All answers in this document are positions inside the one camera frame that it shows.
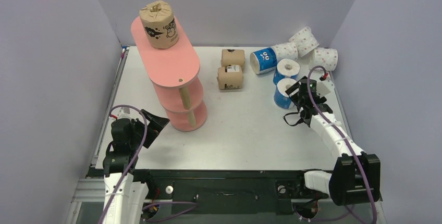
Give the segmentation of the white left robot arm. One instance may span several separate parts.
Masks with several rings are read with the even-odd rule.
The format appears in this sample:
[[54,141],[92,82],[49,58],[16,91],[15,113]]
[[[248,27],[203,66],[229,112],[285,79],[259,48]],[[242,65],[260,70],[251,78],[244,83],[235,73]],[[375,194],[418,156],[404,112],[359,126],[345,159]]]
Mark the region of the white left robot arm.
[[112,141],[103,160],[105,195],[99,223],[139,223],[145,198],[155,193],[154,181],[135,181],[134,171],[141,149],[150,147],[169,119],[144,109],[139,113],[142,118],[133,119],[123,107],[110,124]]

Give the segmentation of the brown paper roll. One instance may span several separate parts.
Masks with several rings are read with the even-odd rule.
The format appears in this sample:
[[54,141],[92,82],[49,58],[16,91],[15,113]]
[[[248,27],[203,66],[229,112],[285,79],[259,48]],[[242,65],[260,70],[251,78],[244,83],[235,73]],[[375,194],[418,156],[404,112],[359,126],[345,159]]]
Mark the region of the brown paper roll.
[[152,2],[139,10],[139,16],[153,48],[168,49],[179,40],[173,9],[167,2]]

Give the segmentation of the blue roll front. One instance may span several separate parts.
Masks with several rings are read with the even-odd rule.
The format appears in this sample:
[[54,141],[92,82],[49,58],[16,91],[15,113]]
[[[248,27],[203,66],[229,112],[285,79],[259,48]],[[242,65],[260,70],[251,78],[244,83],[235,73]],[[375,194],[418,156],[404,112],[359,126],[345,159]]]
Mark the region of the blue roll front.
[[292,78],[283,78],[278,81],[274,94],[274,102],[278,107],[282,109],[293,108],[294,104],[291,101],[289,95],[286,93],[286,90],[293,86],[295,83],[296,80]]

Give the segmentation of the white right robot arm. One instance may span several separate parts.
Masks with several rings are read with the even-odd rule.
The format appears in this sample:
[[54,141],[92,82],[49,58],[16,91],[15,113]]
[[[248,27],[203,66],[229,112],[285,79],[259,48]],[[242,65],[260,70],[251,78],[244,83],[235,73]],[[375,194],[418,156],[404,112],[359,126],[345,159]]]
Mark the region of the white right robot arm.
[[380,159],[358,147],[340,126],[318,82],[302,77],[283,91],[297,108],[300,119],[322,139],[336,162],[332,172],[310,170],[294,182],[295,192],[308,196],[314,190],[338,205],[377,202],[380,199]]

